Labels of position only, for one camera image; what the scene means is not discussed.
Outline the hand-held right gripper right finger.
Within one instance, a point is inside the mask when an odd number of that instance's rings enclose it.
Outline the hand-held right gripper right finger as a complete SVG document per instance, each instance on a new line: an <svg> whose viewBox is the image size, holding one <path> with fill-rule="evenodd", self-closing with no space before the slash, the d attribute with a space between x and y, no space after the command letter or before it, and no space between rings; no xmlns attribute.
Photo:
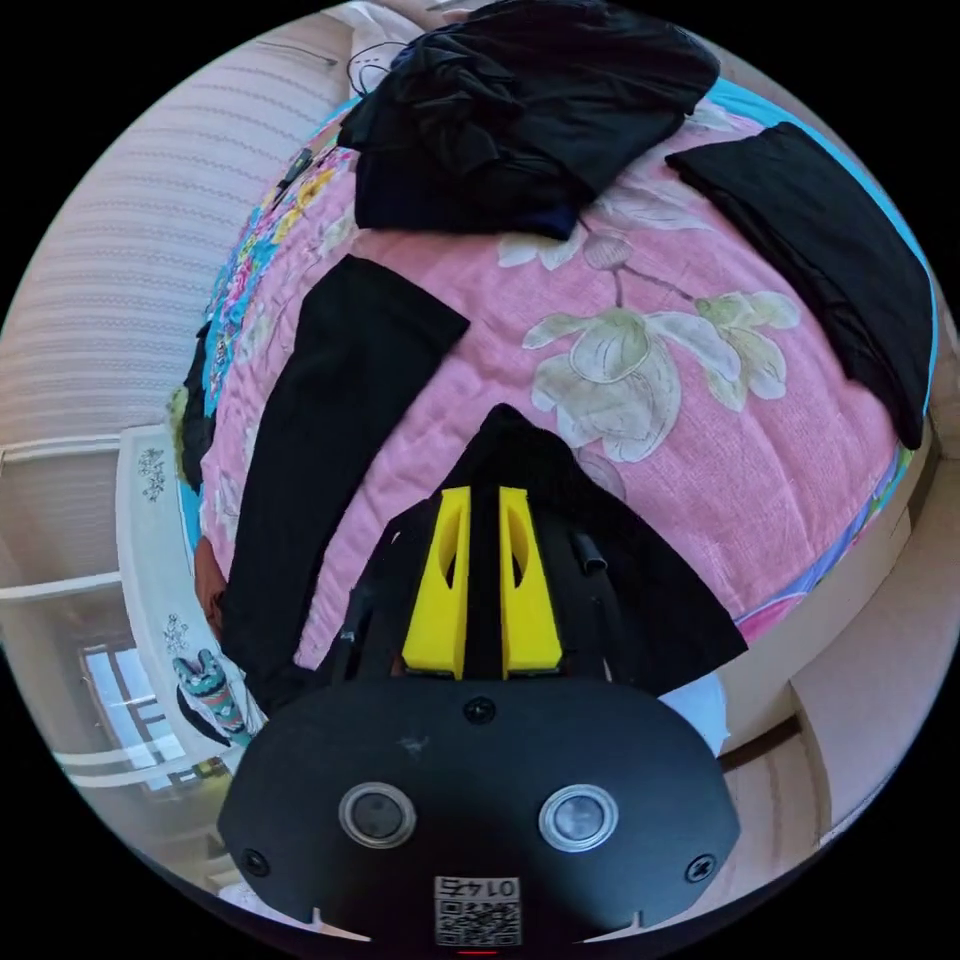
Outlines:
<svg viewBox="0 0 960 960"><path fill-rule="evenodd" d="M499 489L499 592L505 678L552 674L563 652L527 497Z"/></svg>

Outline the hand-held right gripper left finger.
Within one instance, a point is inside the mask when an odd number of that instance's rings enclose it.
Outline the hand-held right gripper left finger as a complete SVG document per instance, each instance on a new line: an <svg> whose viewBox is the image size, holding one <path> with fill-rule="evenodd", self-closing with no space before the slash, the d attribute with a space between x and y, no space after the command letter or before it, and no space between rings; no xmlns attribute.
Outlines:
<svg viewBox="0 0 960 960"><path fill-rule="evenodd" d="M402 659L410 672L463 676L470 530L470 489L441 491L402 647Z"/></svg>

